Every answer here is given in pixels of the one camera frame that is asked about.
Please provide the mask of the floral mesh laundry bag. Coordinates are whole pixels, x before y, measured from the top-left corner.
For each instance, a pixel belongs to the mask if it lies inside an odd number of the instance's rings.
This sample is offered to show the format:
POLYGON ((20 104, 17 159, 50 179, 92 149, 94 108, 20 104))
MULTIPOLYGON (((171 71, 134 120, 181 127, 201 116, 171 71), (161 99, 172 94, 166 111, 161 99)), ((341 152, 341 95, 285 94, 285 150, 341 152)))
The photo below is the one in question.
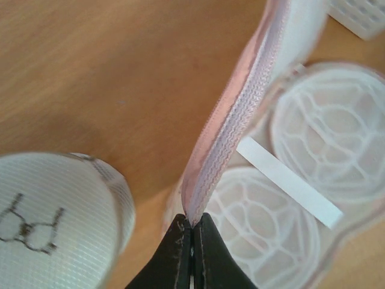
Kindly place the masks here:
POLYGON ((384 218, 384 77, 307 64, 330 1, 267 1, 175 186, 213 218, 258 288, 315 288, 336 251, 384 218))

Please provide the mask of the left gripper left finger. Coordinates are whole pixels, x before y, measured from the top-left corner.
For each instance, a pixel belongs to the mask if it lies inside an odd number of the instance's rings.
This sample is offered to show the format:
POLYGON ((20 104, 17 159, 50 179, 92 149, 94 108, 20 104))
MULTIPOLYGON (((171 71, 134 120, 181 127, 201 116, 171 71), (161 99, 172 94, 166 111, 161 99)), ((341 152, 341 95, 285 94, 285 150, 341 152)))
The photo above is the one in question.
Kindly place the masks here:
POLYGON ((126 287, 189 288, 190 279, 191 227, 183 214, 177 214, 150 261, 126 287))

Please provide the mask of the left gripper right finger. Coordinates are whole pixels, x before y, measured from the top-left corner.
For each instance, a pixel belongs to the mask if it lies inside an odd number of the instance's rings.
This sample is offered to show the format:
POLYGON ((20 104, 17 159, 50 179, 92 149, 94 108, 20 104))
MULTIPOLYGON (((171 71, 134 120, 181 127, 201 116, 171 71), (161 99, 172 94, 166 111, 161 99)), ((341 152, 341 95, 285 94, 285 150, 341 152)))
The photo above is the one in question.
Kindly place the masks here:
POLYGON ((231 256, 210 214, 202 215, 192 230, 192 237, 194 288, 256 287, 231 256))

